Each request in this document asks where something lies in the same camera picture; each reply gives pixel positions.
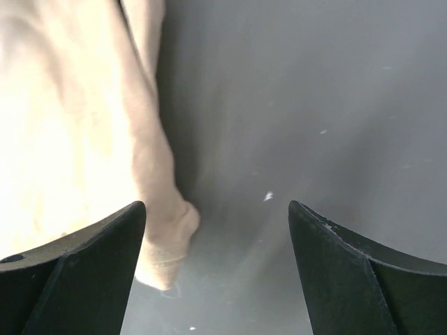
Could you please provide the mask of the beige t shirt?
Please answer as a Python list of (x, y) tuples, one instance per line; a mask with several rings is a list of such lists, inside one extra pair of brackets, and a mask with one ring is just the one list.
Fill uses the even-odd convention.
[(135, 276), (173, 286), (200, 217), (159, 116), (164, 14), (163, 1), (1, 2), (1, 257), (139, 200)]

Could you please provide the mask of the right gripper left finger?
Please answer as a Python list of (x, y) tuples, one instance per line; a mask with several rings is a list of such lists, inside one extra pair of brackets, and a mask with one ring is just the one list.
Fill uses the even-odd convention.
[(1, 333), (119, 334), (145, 230), (136, 201), (1, 260)]

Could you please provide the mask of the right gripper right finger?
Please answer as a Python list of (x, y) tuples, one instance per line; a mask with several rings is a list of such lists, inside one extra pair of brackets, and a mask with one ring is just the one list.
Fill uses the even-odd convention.
[(445, 334), (446, 266), (379, 244), (300, 202), (288, 224), (314, 334)]

